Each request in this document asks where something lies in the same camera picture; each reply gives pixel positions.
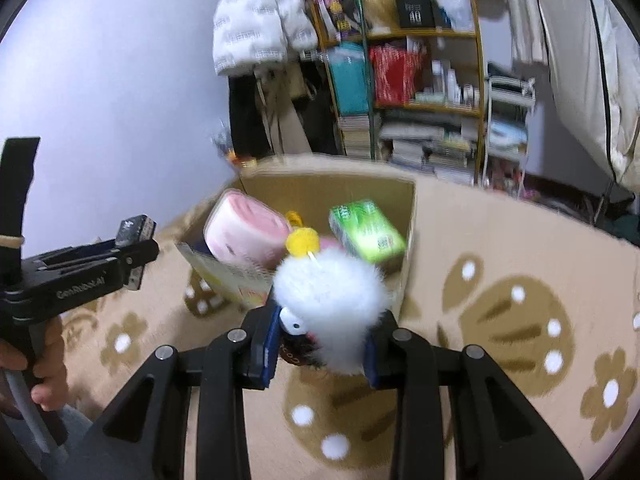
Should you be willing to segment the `left hand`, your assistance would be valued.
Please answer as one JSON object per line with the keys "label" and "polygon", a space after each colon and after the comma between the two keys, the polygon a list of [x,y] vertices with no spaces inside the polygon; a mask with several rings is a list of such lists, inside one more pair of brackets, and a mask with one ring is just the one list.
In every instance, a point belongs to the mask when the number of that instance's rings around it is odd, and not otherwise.
{"label": "left hand", "polygon": [[[62,320],[51,318],[47,322],[44,333],[42,355],[32,366],[35,378],[41,379],[30,389],[32,402],[45,412],[58,411],[64,408],[68,398],[67,370],[64,363],[64,339],[62,336]],[[21,372],[26,370],[28,362],[22,352],[12,344],[1,339],[1,368]]]}

